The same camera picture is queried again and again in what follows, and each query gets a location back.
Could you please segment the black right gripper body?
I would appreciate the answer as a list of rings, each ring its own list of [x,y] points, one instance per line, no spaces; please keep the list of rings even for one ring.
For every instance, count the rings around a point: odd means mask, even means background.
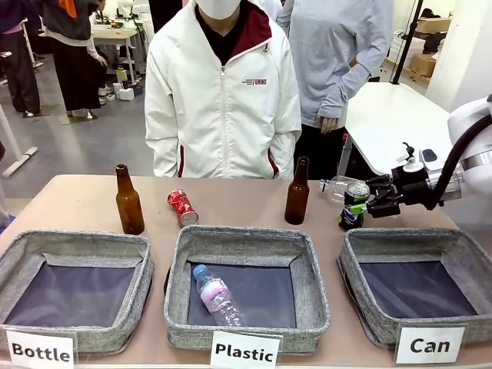
[[[429,176],[425,168],[416,172],[406,172],[404,167],[400,166],[394,168],[391,175],[398,204],[422,204],[429,211],[437,206],[434,189],[428,184]]]

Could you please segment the grey shirt person left hand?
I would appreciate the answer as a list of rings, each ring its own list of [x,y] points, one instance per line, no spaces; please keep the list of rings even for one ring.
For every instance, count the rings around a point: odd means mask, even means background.
[[[326,135],[337,127],[338,118],[327,118],[319,116],[321,134]]]

